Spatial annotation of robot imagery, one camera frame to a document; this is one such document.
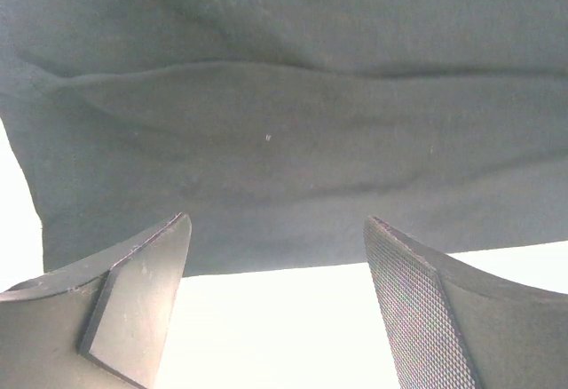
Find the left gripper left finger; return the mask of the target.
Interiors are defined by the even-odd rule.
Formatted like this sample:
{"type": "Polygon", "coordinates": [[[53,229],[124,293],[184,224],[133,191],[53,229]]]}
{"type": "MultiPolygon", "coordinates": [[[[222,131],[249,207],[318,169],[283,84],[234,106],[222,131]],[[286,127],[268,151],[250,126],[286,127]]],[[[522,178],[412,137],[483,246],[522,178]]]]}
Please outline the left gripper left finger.
{"type": "Polygon", "coordinates": [[[3,388],[152,388],[192,232],[179,213],[1,294],[3,388]]]}

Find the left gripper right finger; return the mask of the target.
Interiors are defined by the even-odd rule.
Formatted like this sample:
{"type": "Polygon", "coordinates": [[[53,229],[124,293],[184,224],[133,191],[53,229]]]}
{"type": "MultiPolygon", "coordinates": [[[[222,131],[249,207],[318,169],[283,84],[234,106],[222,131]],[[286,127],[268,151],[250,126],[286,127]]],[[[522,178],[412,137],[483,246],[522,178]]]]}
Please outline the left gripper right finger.
{"type": "Polygon", "coordinates": [[[402,388],[565,388],[567,296],[503,279],[376,217],[367,263],[402,388]]]}

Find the black t-shirt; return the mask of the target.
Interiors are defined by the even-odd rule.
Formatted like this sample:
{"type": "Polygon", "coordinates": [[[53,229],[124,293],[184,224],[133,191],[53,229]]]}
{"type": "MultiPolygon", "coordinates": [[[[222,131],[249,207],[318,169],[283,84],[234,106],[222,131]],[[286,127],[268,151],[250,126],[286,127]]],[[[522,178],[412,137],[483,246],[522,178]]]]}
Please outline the black t-shirt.
{"type": "Polygon", "coordinates": [[[1,117],[48,270],[179,212],[190,275],[567,237],[567,0],[1,0],[1,117]]]}

